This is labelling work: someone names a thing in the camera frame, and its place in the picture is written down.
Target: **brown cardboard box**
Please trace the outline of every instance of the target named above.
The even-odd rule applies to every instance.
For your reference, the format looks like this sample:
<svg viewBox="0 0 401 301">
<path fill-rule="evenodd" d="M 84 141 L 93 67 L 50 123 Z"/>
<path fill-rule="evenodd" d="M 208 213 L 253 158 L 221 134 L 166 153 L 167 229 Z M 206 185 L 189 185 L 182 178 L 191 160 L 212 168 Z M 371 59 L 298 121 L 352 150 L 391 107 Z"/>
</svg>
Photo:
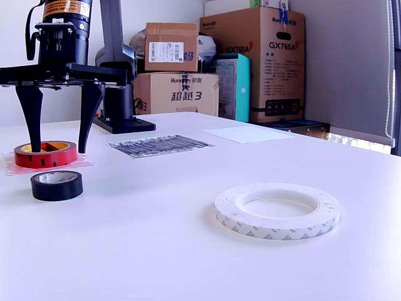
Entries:
<svg viewBox="0 0 401 301">
<path fill-rule="evenodd" d="M 147 23 L 145 70 L 196 72 L 198 35 L 192 23 Z"/>
<path fill-rule="evenodd" d="M 199 112 L 219 115 L 219 76 L 143 73 L 133 83 L 137 114 Z"/>
<path fill-rule="evenodd" d="M 252 122 L 303 117 L 305 81 L 305 17 L 279 10 L 249 8 L 200 19 L 200 31 L 212 36 L 220 53 L 251 59 Z"/>
</svg>

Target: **white table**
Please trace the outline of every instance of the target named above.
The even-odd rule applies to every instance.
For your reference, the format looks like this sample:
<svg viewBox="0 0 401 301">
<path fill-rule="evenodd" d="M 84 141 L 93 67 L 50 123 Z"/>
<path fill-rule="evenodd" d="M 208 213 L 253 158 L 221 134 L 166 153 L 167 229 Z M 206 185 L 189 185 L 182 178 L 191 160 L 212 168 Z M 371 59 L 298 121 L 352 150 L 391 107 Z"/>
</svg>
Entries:
<svg viewBox="0 0 401 301">
<path fill-rule="evenodd" d="M 195 113 L 151 115 L 156 132 L 112 135 L 94 125 L 75 169 L 85 192 L 33 199 L 29 178 L 0 175 L 0 300 L 401 300 L 401 159 L 311 137 L 237 144 L 202 129 L 242 126 Z M 43 140 L 77 141 L 78 122 L 44 124 Z M 132 159 L 115 142 L 181 134 L 216 145 Z M 27 143 L 0 129 L 0 151 Z M 269 241 L 214 217 L 226 189 L 287 182 L 342 205 L 331 233 Z"/>
</svg>

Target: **cardboard box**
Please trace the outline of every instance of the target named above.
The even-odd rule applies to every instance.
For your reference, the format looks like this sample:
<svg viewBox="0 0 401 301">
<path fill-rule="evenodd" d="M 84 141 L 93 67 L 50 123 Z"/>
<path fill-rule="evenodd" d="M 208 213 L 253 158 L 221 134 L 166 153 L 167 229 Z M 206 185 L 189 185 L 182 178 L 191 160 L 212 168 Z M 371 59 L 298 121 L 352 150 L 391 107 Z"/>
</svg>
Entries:
<svg viewBox="0 0 401 301">
<path fill-rule="evenodd" d="M 218 116 L 219 76 L 143 73 L 133 83 L 137 114 L 199 112 Z"/>
<path fill-rule="evenodd" d="M 196 72 L 198 35 L 192 23 L 147 23 L 145 70 Z"/>
<path fill-rule="evenodd" d="M 219 75 L 219 117 L 249 121 L 251 62 L 237 53 L 217 55 L 211 68 Z"/>
<path fill-rule="evenodd" d="M 288 0 L 213 0 L 205 3 L 205 17 L 260 6 L 286 10 L 289 8 Z"/>
<path fill-rule="evenodd" d="M 280 23 L 274 8 L 200 20 L 201 31 L 214 38 L 218 53 L 241 53 L 251 59 L 252 122 L 303 118 L 305 17 L 289 11 L 286 23 Z"/>
</svg>

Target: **teal box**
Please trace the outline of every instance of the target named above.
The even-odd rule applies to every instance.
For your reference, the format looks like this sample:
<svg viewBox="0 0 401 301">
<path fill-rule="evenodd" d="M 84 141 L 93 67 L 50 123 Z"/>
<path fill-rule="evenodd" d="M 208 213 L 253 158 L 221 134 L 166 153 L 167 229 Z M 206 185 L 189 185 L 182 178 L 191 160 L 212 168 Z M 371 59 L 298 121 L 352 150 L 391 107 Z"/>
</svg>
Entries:
<svg viewBox="0 0 401 301">
<path fill-rule="evenodd" d="M 251 62 L 237 53 L 216 55 L 211 67 L 219 75 L 219 117 L 249 121 Z"/>
</svg>

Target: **red tape roll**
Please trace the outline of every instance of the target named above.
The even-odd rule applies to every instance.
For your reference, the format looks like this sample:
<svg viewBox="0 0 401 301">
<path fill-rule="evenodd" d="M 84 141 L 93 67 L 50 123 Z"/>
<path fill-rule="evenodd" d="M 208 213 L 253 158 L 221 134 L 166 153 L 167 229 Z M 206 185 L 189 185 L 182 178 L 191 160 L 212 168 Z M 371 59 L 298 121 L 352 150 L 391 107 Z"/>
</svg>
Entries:
<svg viewBox="0 0 401 301">
<path fill-rule="evenodd" d="M 41 152 L 32 152 L 31 144 L 14 150 L 15 164 L 26 168 L 49 168 L 64 166 L 78 158 L 76 144 L 67 141 L 45 141 Z"/>
</svg>

